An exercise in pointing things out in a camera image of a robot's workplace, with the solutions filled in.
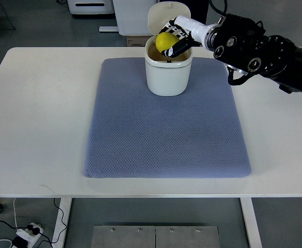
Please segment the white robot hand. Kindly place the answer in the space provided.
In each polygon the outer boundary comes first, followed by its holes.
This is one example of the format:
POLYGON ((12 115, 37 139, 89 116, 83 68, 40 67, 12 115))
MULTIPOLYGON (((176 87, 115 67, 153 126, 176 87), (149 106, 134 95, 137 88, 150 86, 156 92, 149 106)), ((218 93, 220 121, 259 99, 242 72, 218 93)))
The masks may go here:
POLYGON ((161 51, 161 54, 165 57, 178 57, 188 51, 192 47, 194 41, 200 43, 203 47, 206 47, 209 26, 194 19, 179 15, 176 17, 175 21, 170 20, 160 30, 160 33, 165 32, 176 35, 176 37, 181 40, 172 45, 169 49, 161 51), (175 25, 178 25, 185 31, 188 31, 191 37, 188 37, 186 32, 178 29, 175 25))

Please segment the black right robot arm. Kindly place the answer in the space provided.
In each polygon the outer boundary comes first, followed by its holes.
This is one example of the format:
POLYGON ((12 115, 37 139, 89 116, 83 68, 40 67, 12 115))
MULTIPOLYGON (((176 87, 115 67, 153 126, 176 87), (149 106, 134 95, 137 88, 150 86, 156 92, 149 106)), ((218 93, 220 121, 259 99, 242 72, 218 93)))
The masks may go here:
POLYGON ((179 39, 169 48, 159 49, 162 55, 178 57, 197 42, 227 66, 232 86, 261 75, 288 94, 302 92, 302 47, 279 35, 266 36, 261 21, 227 14, 218 23, 205 25, 179 15, 160 32, 179 39))

